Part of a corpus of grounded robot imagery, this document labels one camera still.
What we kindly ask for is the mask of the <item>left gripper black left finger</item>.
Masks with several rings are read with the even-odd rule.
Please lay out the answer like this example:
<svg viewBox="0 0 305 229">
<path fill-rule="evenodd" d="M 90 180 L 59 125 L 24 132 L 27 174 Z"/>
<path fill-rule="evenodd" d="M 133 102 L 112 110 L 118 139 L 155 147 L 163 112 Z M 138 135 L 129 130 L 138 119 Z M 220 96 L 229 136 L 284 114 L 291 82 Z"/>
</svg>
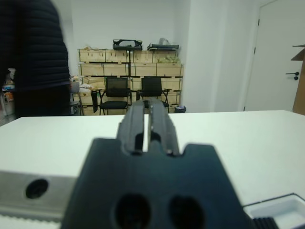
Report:
<svg viewBox="0 0 305 229">
<path fill-rule="evenodd" d="M 131 105 L 119 124 L 117 137 L 122 151 L 129 155 L 143 153 L 144 139 L 144 102 L 138 100 Z"/>
</svg>

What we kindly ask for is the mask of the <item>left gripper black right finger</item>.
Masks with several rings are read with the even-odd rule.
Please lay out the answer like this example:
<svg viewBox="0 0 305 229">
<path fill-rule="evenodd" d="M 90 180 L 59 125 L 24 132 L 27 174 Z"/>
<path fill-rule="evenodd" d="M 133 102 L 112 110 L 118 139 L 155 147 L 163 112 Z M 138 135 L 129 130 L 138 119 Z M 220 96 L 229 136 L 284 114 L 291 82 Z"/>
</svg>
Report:
<svg viewBox="0 0 305 229">
<path fill-rule="evenodd" d="M 148 124 L 148 151 L 159 148 L 161 153 L 179 156 L 180 150 L 175 126 L 165 110 L 163 102 L 150 99 Z"/>
</svg>

